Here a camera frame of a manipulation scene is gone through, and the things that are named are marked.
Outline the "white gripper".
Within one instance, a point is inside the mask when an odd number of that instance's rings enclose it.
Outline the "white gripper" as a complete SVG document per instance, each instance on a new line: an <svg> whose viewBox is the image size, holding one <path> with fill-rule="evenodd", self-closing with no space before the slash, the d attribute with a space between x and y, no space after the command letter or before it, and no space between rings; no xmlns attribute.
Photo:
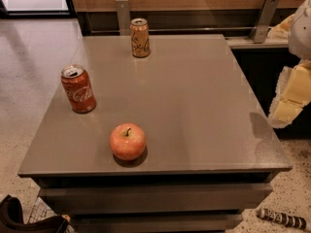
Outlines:
<svg viewBox="0 0 311 233"><path fill-rule="evenodd" d="M287 39L294 15L290 15L271 28L269 39ZM282 92L282 100L304 107L311 101L311 61L299 63L291 70L290 77Z"/></svg>

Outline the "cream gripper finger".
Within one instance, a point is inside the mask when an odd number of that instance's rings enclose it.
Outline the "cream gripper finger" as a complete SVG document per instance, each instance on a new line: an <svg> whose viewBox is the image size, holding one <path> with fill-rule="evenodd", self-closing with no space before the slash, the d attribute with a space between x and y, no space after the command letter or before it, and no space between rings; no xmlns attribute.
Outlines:
<svg viewBox="0 0 311 233"><path fill-rule="evenodd" d="M290 101L274 101L272 119L277 123L292 123L302 112L302 108Z"/></svg>

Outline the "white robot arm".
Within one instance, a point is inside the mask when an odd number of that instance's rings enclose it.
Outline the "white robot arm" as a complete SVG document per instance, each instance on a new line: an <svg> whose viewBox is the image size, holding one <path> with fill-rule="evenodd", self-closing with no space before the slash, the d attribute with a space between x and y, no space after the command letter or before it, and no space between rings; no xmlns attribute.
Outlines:
<svg viewBox="0 0 311 233"><path fill-rule="evenodd" d="M289 41L289 52L299 58L293 68L285 66L275 88L268 121L273 128L290 125L311 102L311 0L268 32L270 39Z"/></svg>

